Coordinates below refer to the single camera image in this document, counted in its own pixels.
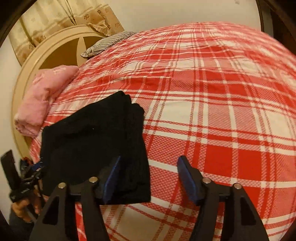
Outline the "person's left hand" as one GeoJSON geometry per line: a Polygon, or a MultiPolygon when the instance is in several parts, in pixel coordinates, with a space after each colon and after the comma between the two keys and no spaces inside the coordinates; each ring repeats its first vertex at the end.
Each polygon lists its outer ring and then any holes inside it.
{"type": "Polygon", "coordinates": [[[34,224],[37,216],[43,209],[42,201],[47,201],[48,196],[40,193],[37,189],[31,191],[27,197],[12,203],[9,218],[10,226],[21,226],[24,224],[34,224]]]}

